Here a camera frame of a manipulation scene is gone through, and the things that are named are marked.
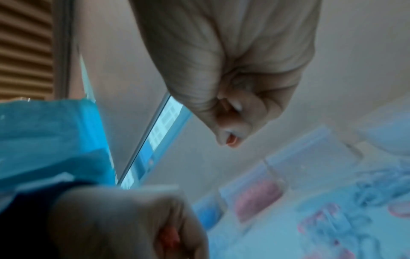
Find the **palm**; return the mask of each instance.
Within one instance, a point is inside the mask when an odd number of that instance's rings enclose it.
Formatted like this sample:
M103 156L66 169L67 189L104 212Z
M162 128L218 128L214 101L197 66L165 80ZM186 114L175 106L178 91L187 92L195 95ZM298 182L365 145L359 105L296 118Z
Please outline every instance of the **palm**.
M170 93L220 143L278 117L314 54L321 0L131 2Z

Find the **pink object in container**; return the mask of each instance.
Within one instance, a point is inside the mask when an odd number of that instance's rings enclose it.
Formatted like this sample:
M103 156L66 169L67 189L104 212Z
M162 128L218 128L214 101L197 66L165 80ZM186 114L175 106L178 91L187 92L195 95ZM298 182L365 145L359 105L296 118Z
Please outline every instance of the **pink object in container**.
M271 180L255 183L241 194L235 203L235 212L239 222L243 223L251 219L282 195L280 186Z

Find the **dark sleeve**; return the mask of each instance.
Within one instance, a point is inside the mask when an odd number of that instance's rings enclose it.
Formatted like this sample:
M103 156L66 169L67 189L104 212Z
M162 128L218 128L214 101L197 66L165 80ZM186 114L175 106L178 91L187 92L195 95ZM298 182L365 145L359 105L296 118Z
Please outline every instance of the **dark sleeve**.
M91 185L87 182L63 182L16 195L0 214L1 253L5 258L58 258L57 249L47 233L49 210L65 191Z

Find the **human hand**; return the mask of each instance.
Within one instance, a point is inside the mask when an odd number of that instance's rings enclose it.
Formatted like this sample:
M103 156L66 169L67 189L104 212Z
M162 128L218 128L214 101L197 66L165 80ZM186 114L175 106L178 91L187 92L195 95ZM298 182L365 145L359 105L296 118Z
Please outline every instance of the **human hand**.
M321 0L130 3L169 92L220 144L278 118L314 55Z
M62 258L208 259L208 239L180 191L81 187L64 193L49 216ZM180 249L158 235L177 229Z

